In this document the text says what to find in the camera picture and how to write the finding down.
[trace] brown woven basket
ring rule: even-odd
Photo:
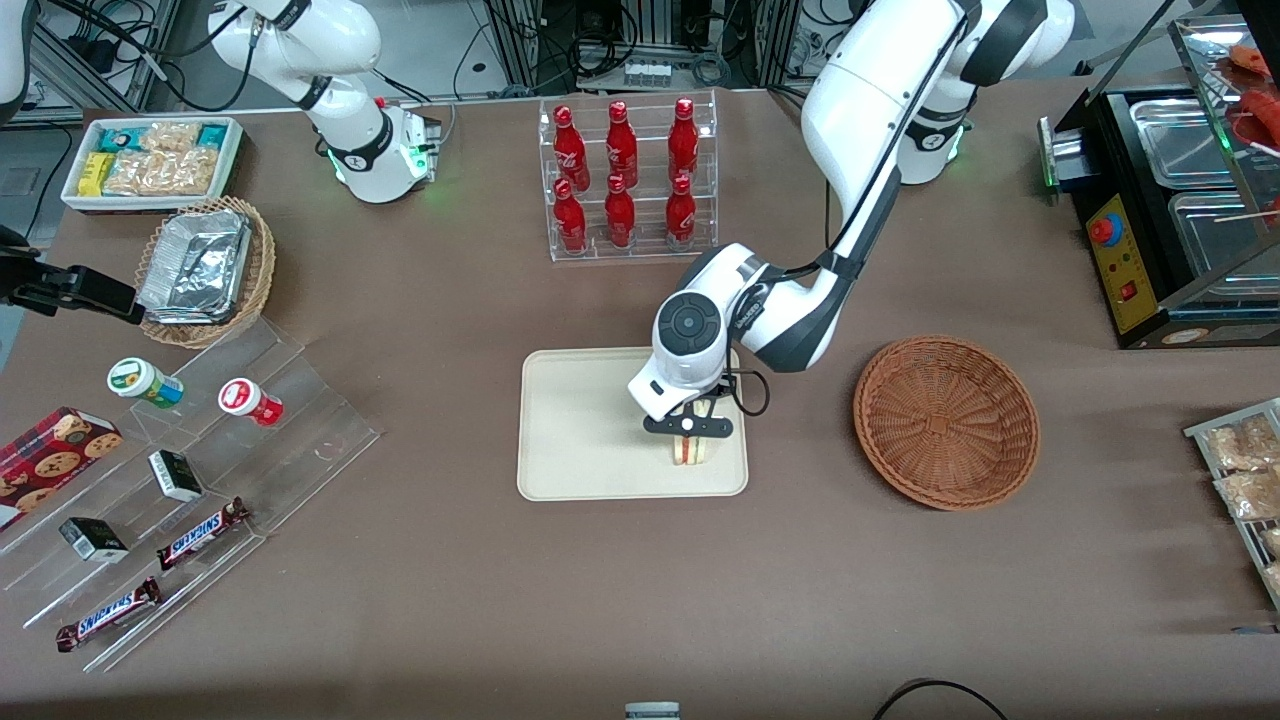
[[[271,237],[271,228],[266,227],[262,215],[252,205],[238,197],[218,197],[183,208],[173,217],[215,210],[236,210],[253,222],[253,236],[250,238],[248,258],[244,260],[244,278],[241,281],[236,315],[221,325],[161,325],[151,320],[142,320],[142,332],[151,340],[191,350],[204,350],[215,340],[233,332],[242,332],[252,325],[253,320],[262,313],[262,306],[266,305],[266,296],[271,292],[271,273],[275,272],[275,240]],[[161,224],[156,232],[151,233],[151,242],[142,251],[142,261],[138,264],[137,272],[133,273],[134,288],[141,288],[142,281],[147,277],[151,254],[155,252],[156,240],[160,237],[163,227]]]
[[[854,392],[867,457],[902,495],[940,510],[1007,500],[1036,468],[1039,419],[1007,365],[963,340],[922,336],[872,357]]]

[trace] white tray of snacks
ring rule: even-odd
[[[1254,568],[1280,610],[1280,398],[1183,430],[1196,441],[1213,488],[1240,530]]]
[[[67,174],[63,202],[81,213],[148,213],[220,197],[242,136],[227,115],[93,120]]]

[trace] tabletop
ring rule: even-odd
[[[525,357],[646,345],[685,266],[550,263],[536,101],[461,106],[438,181],[385,206],[334,181],[301,113],[242,115],[233,191],[278,245],[266,315],[385,434],[108,674],[0,623],[0,716],[608,719],[676,700],[689,720],[849,719],[933,676],[1010,716],[1275,717],[1280,638],[1228,632],[1270,621],[1266,594],[1180,430],[1275,396],[1277,356],[1116,350],[1070,202],[1038,190],[1036,119],[1079,87],[983,91],[956,160],[904,188],[826,356],[771,377],[746,491],[700,500],[516,489]],[[794,109],[718,104],[721,241],[812,260],[823,178]],[[129,278],[156,222],[68,211],[51,260]],[[1039,464],[997,507],[919,506],[854,437],[858,373],[923,333],[991,350],[1036,402]],[[102,377],[134,354],[189,356],[92,313],[27,318],[0,437],[60,405],[123,413]],[[897,716],[984,716],[947,692]]]

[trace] yogurt cup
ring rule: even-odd
[[[141,357],[125,357],[106,374],[106,387],[120,397],[141,397],[156,407],[173,407],[182,400],[183,384]]]
[[[248,378],[236,378],[218,392],[218,406],[232,415],[250,416],[264,428],[274,425],[284,415],[280,398],[262,392],[262,388]]]

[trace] coca-cola bottle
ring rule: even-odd
[[[671,183],[667,199],[667,245],[672,250],[689,250],[694,241],[694,214],[698,204],[689,195],[689,176],[681,173]]]
[[[556,191],[556,205],[552,214],[556,215],[556,229],[561,236],[561,245],[570,255],[586,252],[586,215],[582,205],[573,197],[573,187],[567,178],[556,178],[553,186]]]
[[[640,182],[640,158],[636,150],[636,131],[627,120],[627,104],[621,100],[609,102],[609,135],[604,138],[609,152],[609,174],[622,176],[627,187]]]
[[[689,97],[676,100],[676,122],[667,136],[667,174],[676,182],[680,173],[690,178],[698,172],[698,128],[694,126],[694,101]]]
[[[552,115],[556,118],[556,164],[576,192],[586,192],[591,187],[591,173],[586,169],[586,143],[573,127],[573,113],[561,105]]]
[[[627,183],[620,174],[609,176],[609,196],[604,199],[604,215],[609,220],[609,242],[620,250],[631,247],[635,240],[636,204],[627,192]]]

